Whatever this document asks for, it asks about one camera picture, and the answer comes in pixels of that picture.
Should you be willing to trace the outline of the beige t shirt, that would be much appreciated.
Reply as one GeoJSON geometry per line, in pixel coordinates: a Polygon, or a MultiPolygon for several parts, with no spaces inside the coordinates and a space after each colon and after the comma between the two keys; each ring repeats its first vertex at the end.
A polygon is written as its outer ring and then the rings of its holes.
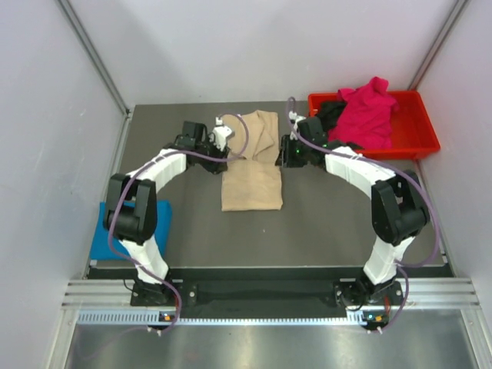
{"type": "Polygon", "coordinates": [[[230,155],[222,175],[222,211],[270,211],[283,205],[281,170],[274,163],[279,154],[278,114],[256,110],[241,120],[226,115],[224,123],[234,130],[228,142],[230,155]]]}

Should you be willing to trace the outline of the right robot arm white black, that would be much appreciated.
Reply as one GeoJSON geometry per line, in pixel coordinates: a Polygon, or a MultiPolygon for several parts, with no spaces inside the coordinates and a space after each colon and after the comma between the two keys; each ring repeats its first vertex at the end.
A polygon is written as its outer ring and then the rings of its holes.
{"type": "Polygon", "coordinates": [[[384,167],[358,154],[348,144],[329,142],[317,117],[291,111],[288,120],[291,133],[281,138],[277,166],[313,165],[345,180],[371,202],[376,238],[357,283],[361,299],[376,304],[386,296],[406,250],[431,219],[428,206],[415,187],[418,176],[412,171],[384,167]]]}

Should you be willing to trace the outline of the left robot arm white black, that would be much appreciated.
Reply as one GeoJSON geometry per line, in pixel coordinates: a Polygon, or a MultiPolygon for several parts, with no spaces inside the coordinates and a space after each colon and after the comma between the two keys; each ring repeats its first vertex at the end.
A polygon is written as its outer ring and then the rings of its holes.
{"type": "Polygon", "coordinates": [[[225,171],[233,135],[220,118],[211,132],[201,123],[186,121],[181,134],[140,168],[114,174],[109,180],[102,222],[108,231],[108,247],[135,266],[138,279],[149,284],[148,296],[156,304],[169,303],[175,293],[173,284],[165,280],[169,266],[155,236],[158,192],[193,165],[212,174],[225,171]]]}

